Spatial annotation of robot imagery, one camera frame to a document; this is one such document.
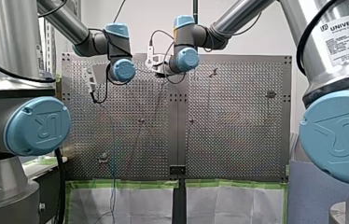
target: green painter's tape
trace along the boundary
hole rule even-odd
[[[113,180],[68,181],[72,189],[111,189]],[[127,181],[116,180],[116,189],[175,189],[178,181]]]
[[[287,209],[288,209],[288,184],[282,184],[285,190],[285,201],[283,202],[283,224],[287,224]]]
[[[56,160],[56,158],[42,159],[41,161],[38,161],[37,159],[34,159],[32,161],[25,162],[23,165],[31,165],[31,164],[53,165],[53,164],[57,164],[57,160]]]
[[[264,183],[255,181],[240,180],[186,180],[187,188],[217,188],[217,187],[235,187],[244,189],[283,189],[280,183]]]
[[[71,185],[66,185],[66,210],[65,210],[65,224],[69,224],[70,217],[70,197],[73,187]]]

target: black cable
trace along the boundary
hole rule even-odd
[[[55,216],[54,224],[63,224],[65,202],[66,202],[66,188],[65,188],[66,180],[64,178],[64,165],[63,165],[62,153],[60,149],[57,148],[55,150],[55,156],[56,156],[56,160],[58,161],[60,186],[59,186],[59,206]]]
[[[125,2],[126,2],[126,0],[123,0],[123,1],[122,1],[121,6],[119,7],[119,12],[117,12],[117,16],[116,16],[116,18],[114,19],[113,22],[116,22],[116,21],[117,21],[117,18],[119,17],[119,13],[121,12],[122,7],[124,6]]]
[[[253,22],[253,24],[251,26],[249,26],[247,29],[243,30],[242,32],[240,33],[237,33],[237,34],[225,34],[225,33],[221,33],[217,30],[215,30],[216,33],[218,33],[219,35],[224,35],[226,37],[232,37],[232,36],[235,36],[235,35],[243,35],[244,33],[248,32],[249,30],[251,30],[256,24],[257,22],[259,21],[259,19],[261,18],[261,15],[262,15],[262,12],[260,12],[256,18],[256,20]]]
[[[331,0],[328,3],[326,3],[322,9],[314,16],[314,18],[311,20],[311,22],[306,27],[305,31],[303,32],[300,43],[297,46],[297,66],[300,69],[300,71],[305,74],[305,68],[303,67],[303,52],[305,51],[306,43],[308,42],[309,36],[312,34],[312,31],[317,26],[317,24],[320,22],[322,17],[326,14],[326,12],[334,6],[335,3],[337,3],[339,0]]]
[[[99,101],[99,99],[95,98],[95,95],[93,94],[93,92],[91,92],[91,97],[92,97],[93,103],[97,104],[97,105],[101,105],[108,98],[108,76],[107,76],[107,73],[105,75],[106,75],[106,77],[105,77],[105,98],[102,101]]]
[[[234,34],[234,35],[232,35],[232,36],[235,36],[235,35],[242,35],[242,34],[248,32],[249,30],[251,30],[251,29],[257,24],[257,22],[258,22],[259,19],[261,18],[261,15],[262,15],[262,12],[260,12],[260,13],[258,14],[256,20],[253,22],[253,24],[252,24],[249,28],[243,30],[242,32],[239,32],[238,34]]]
[[[15,74],[15,73],[9,72],[8,70],[2,68],[1,66],[0,66],[0,72],[3,74],[6,74],[9,77],[14,77],[14,78],[18,78],[18,79],[22,79],[22,80],[26,80],[26,81],[33,81],[33,82],[38,82],[38,83],[54,83],[54,82],[56,82],[56,80],[54,78],[34,79],[34,78],[29,78],[29,77],[22,77],[22,76]]]
[[[153,42],[152,39],[154,38],[154,35],[155,35],[156,33],[165,34],[165,35],[169,36],[170,38],[172,38],[173,40],[175,40],[174,37],[173,37],[172,35],[169,35],[167,32],[165,32],[165,31],[163,31],[163,30],[156,30],[156,31],[154,31],[154,32],[151,34],[150,41],[149,41],[149,45],[150,45],[150,46],[153,46],[153,45],[152,45],[152,42]]]
[[[63,0],[62,3],[58,7],[54,8],[53,10],[51,10],[49,12],[38,15],[38,18],[43,18],[43,17],[49,16],[49,15],[55,13],[56,11],[58,11],[59,9],[64,7],[64,5],[66,5],[66,3],[67,3],[67,0]]]

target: light blue joint cover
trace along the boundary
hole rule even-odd
[[[120,59],[114,63],[113,78],[116,81],[128,82],[136,75],[134,63],[128,59]]]
[[[42,156],[58,148],[70,131],[70,113],[54,97],[38,97],[20,106],[7,122],[4,140],[17,156]]]
[[[192,17],[190,15],[178,16],[174,20],[174,28],[175,29],[178,29],[178,28],[181,28],[183,26],[190,25],[190,24],[195,24],[194,17]]]
[[[313,102],[300,123],[300,140],[318,168],[349,184],[349,91]]]
[[[198,51],[193,48],[184,48],[177,54],[177,68],[181,72],[187,72],[196,68],[199,65]]]
[[[125,23],[108,23],[105,27],[105,31],[112,35],[129,39],[129,30],[127,24]]]

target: perforated metal panel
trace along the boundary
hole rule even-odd
[[[203,57],[189,77],[187,178],[284,180],[290,75],[290,57]]]
[[[186,165],[186,178],[284,180],[290,57],[203,55],[198,70],[173,86],[143,72],[145,55],[136,55],[143,71],[126,87],[109,84],[103,106],[92,103],[81,72],[105,57],[63,59],[63,101],[73,119],[69,179],[113,172],[168,179],[171,165]],[[99,92],[103,99],[105,87]],[[98,162],[104,154],[108,161]]]
[[[144,60],[133,59],[146,70]],[[69,179],[168,178],[167,86],[163,79],[138,71],[127,86],[108,85],[107,101],[94,105],[82,68],[106,63],[105,58],[63,58],[63,101],[72,115],[67,147]],[[105,85],[99,90],[105,97]],[[106,162],[98,158],[107,157]]]

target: wire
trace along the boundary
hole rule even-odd
[[[107,100],[107,98],[108,98],[108,76],[107,76],[107,74],[105,77],[105,98],[102,101],[99,101],[99,97],[98,97],[98,99],[96,99],[93,92],[91,92],[91,97],[92,97],[93,103],[97,104],[97,105],[101,105],[102,103],[104,103]]]
[[[215,40],[213,40],[213,36],[212,34],[205,28],[204,29],[206,31],[207,34],[209,34],[209,37],[210,37],[210,40],[212,42],[212,47],[210,48],[210,50],[207,50],[206,48],[203,48],[203,50],[206,52],[206,53],[210,53],[213,51],[213,49],[215,48]]]
[[[155,35],[156,33],[165,34],[165,35],[169,36],[169,38],[175,40],[174,37],[173,37],[172,35],[169,35],[167,32],[165,32],[165,31],[163,31],[163,30],[156,30],[156,31],[154,31],[154,32],[151,34],[150,42],[149,42],[149,45],[150,45],[150,46],[152,46],[152,39],[154,38],[154,35]]]
[[[38,83],[54,83],[56,82],[56,79],[54,78],[47,78],[47,79],[34,79],[34,78],[29,78],[29,77],[22,77],[20,75],[17,75],[15,73],[9,72],[8,70],[4,69],[3,67],[0,66],[0,72],[3,74],[6,74],[9,77],[14,77],[26,81],[33,81],[33,82],[38,82]]]
[[[111,114],[110,111],[108,111],[108,109],[101,105],[101,108],[103,108],[108,114]],[[116,223],[116,217],[114,216],[114,211],[116,210],[116,200],[117,200],[117,161],[116,161],[116,157],[117,157],[117,153],[116,153],[116,126],[115,123],[112,119],[110,119],[112,121],[112,133],[113,133],[113,160],[110,164],[110,172],[111,175],[113,177],[113,189],[111,190],[111,196],[110,196],[110,210],[106,213],[103,213],[101,216],[98,217],[98,219],[93,223],[93,224],[97,224],[103,217],[107,216],[107,215],[111,215],[112,217],[112,223],[115,224]]]
[[[114,19],[113,22],[116,22],[116,21],[117,21],[117,18],[119,17],[119,13],[121,12],[122,7],[124,6],[125,2],[126,2],[126,0],[123,0],[123,1],[122,1],[121,6],[119,7],[119,12],[117,12],[117,16],[116,16],[116,18]]]
[[[260,13],[258,14],[256,20],[253,22],[253,24],[252,24],[250,27],[248,27],[247,29],[245,29],[244,31],[242,31],[242,32],[240,32],[240,33],[237,33],[237,34],[233,34],[233,35],[232,35],[232,34],[224,34],[224,33],[221,33],[221,32],[219,32],[219,31],[217,31],[217,30],[215,30],[215,32],[218,33],[219,35],[224,35],[224,36],[227,36],[227,37],[232,37],[232,36],[235,36],[235,35],[243,35],[243,34],[245,34],[246,32],[248,32],[249,30],[251,30],[251,29],[257,24],[257,22],[258,22],[259,19],[261,18],[261,15],[262,15],[262,12],[260,12]]]
[[[300,43],[297,46],[297,66],[300,69],[300,71],[305,74],[305,68],[303,66],[303,52],[305,51],[306,43],[308,42],[309,36],[312,34],[312,31],[317,26],[317,24],[320,22],[324,14],[332,7],[335,3],[337,3],[339,0],[331,0],[328,3],[326,3],[322,9],[314,16],[314,18],[311,20],[311,22],[308,24],[308,26],[305,28],[305,31],[303,32]]]
[[[59,9],[61,9],[62,7],[64,7],[64,5],[66,5],[66,3],[67,3],[67,0],[63,0],[62,3],[61,3],[58,7],[54,8],[53,10],[51,10],[51,11],[49,11],[49,12],[46,12],[46,13],[43,13],[43,14],[38,15],[38,18],[44,18],[44,17],[46,17],[46,16],[49,16],[49,15],[51,15],[51,14],[57,12]]]
[[[166,65],[166,56],[168,56],[169,50],[171,50],[171,47],[174,45],[175,42],[172,42],[172,44],[169,46],[169,48],[166,50],[165,56],[163,57],[163,75],[166,77],[166,80],[168,80],[168,82],[177,85],[180,84],[185,78],[186,78],[186,73],[183,74],[183,77],[181,78],[180,81],[178,82],[173,82],[171,79],[169,79],[169,77],[166,75],[166,69],[165,69],[165,65]]]
[[[66,180],[64,178],[64,167],[63,167],[63,159],[62,153],[60,149],[55,150],[56,160],[58,161],[58,170],[59,170],[59,178],[60,178],[60,186],[59,186],[59,199],[58,199],[58,207],[55,216],[55,224],[62,224],[64,221],[64,209],[66,202]]]

